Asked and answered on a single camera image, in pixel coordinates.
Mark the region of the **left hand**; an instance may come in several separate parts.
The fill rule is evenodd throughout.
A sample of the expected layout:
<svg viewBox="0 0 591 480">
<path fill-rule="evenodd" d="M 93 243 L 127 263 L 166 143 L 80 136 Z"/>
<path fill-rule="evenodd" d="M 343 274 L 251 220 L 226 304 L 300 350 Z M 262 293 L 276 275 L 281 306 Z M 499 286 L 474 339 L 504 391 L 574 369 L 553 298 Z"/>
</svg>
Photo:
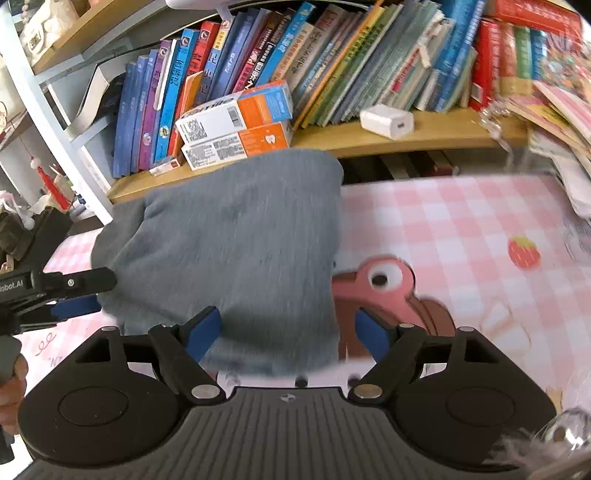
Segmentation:
<svg viewBox="0 0 591 480">
<path fill-rule="evenodd" d="M 13 376 L 0 388 L 0 424 L 10 435 L 20 433 L 17 417 L 27 388 L 28 370 L 26 359 L 20 355 L 16 360 Z"/>
</svg>

